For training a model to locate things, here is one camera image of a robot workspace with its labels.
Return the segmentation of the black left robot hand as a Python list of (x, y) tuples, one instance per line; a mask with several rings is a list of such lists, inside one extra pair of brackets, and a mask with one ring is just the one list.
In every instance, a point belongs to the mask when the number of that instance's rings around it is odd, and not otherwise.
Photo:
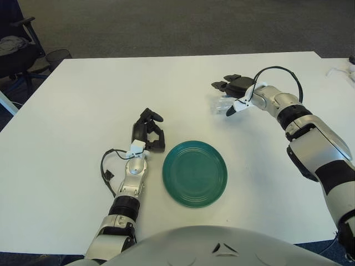
[[(145, 143), (145, 149), (151, 152), (165, 151), (165, 136), (164, 131), (157, 126), (155, 122), (163, 122), (164, 119), (156, 112), (146, 108), (139, 119), (134, 123), (131, 140), (139, 140)], [(148, 140), (150, 133), (156, 133), (158, 139), (154, 141)]]

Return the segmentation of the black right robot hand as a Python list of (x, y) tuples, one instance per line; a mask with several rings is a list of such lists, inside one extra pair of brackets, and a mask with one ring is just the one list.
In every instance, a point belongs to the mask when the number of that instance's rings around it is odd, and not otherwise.
[(224, 93), (215, 104), (216, 111), (231, 116), (237, 111), (247, 108), (249, 100), (246, 99), (246, 93), (253, 85), (252, 78), (237, 74), (225, 76), (224, 81), (213, 82), (211, 86)]

